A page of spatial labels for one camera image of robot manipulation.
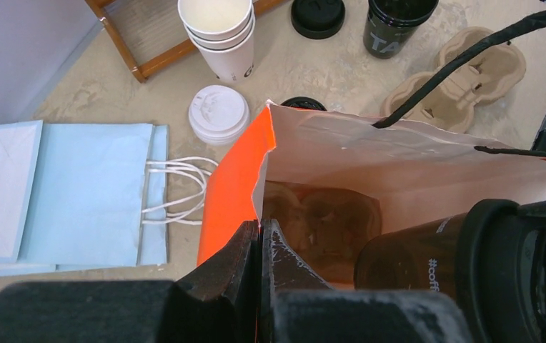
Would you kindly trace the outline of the black cup lid front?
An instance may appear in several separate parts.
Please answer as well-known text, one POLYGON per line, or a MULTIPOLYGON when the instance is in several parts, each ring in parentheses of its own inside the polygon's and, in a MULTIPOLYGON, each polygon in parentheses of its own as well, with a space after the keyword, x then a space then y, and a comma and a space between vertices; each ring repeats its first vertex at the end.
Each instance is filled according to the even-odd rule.
POLYGON ((287 106, 287 107, 294 107, 298 109, 308 109, 308 110, 315 110, 315 111, 327 110, 321 102, 307 96, 292 97, 290 99, 283 101, 281 105, 287 106))

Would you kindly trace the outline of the orange paper bag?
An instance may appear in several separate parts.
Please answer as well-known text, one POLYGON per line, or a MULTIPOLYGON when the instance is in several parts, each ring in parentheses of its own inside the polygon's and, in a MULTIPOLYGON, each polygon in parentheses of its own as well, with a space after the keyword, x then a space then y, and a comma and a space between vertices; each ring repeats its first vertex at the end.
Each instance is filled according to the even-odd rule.
POLYGON ((546 200, 546 152, 408 118, 453 74, 493 48, 546 28, 546 10, 463 46, 441 50, 439 69, 389 115, 366 118, 268 103, 211 175, 197 261, 221 250, 244 222, 262 218, 267 182, 349 189, 382 205, 393 232, 466 210, 482 199, 546 200))

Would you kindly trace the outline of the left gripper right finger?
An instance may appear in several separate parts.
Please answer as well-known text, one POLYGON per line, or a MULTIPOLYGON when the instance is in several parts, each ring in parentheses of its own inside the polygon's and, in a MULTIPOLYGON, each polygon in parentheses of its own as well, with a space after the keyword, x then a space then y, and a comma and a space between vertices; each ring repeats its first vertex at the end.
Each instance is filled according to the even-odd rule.
POLYGON ((261 342, 471 342, 449 297, 428 291, 334 288, 287 243, 278 222, 261 222, 261 342))

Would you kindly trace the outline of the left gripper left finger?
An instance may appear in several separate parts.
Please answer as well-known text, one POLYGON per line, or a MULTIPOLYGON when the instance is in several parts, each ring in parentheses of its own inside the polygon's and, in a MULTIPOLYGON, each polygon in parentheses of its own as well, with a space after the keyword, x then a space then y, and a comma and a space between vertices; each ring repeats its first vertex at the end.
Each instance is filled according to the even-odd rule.
POLYGON ((0 291, 0 342, 253 342, 258 223, 172 281, 21 282, 0 291))

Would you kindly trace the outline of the black paper cup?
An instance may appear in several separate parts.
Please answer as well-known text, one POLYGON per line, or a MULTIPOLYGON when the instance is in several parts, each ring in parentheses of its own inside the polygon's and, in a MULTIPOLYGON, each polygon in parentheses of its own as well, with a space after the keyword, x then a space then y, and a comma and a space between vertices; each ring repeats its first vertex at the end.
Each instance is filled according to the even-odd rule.
POLYGON ((420 25, 434 13, 438 0, 369 0, 363 44, 379 59, 396 56, 420 25))
POLYGON ((371 239, 355 263, 354 288, 430 290, 455 299, 455 255, 465 217, 459 214, 371 239))

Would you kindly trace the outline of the brown pulp cup carrier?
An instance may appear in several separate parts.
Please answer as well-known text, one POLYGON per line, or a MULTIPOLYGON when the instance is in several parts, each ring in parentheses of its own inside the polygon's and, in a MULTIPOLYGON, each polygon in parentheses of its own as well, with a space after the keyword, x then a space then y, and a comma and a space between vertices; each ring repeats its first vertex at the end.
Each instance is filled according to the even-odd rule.
POLYGON ((277 220, 290 248, 333 284, 354 282, 359 253, 382 230, 379 201, 350 189, 266 182, 262 217, 277 220))

